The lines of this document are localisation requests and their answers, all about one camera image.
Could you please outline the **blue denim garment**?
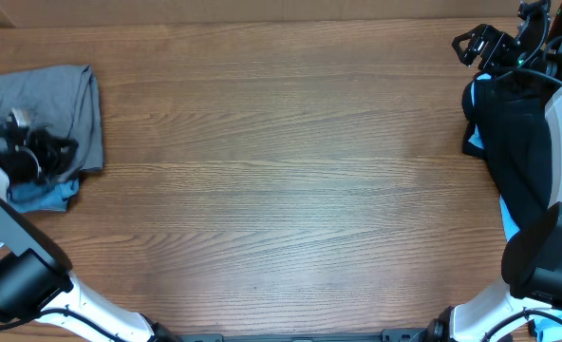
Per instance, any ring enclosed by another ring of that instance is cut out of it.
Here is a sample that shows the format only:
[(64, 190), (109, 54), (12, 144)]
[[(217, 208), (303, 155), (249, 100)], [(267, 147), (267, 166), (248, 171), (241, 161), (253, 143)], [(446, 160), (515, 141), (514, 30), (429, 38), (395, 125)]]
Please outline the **blue denim garment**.
[(7, 201), (19, 213), (39, 211), (65, 212), (80, 190), (78, 179), (61, 183), (22, 183), (12, 186)]

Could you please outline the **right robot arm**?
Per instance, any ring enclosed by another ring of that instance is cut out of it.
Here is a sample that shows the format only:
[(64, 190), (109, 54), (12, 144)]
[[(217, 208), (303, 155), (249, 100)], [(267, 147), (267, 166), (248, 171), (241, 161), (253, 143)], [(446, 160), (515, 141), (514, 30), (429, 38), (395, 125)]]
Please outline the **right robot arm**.
[(462, 150), (487, 164), (506, 246), (498, 280), (444, 310), (420, 341), (562, 340), (562, 3), (521, 3), (516, 35), (482, 24), (452, 43), (464, 88)]

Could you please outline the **grey shorts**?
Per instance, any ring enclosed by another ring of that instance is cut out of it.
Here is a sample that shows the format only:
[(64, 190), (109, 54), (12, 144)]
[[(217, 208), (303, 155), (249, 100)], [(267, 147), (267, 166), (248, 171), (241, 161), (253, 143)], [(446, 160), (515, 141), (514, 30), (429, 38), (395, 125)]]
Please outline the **grey shorts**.
[(0, 122), (13, 109), (25, 110), (29, 122), (78, 148), (67, 181), (79, 172), (103, 169), (103, 123), (98, 81), (90, 65), (60, 65), (0, 75)]

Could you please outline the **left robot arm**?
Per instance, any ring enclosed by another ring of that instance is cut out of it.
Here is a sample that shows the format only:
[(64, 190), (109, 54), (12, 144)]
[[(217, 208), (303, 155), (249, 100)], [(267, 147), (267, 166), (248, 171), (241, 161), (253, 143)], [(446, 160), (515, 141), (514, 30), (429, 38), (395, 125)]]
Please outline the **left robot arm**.
[(39, 322), (88, 341), (175, 341), (145, 315), (127, 311), (86, 286), (67, 254), (7, 203), (0, 155), (0, 332)]

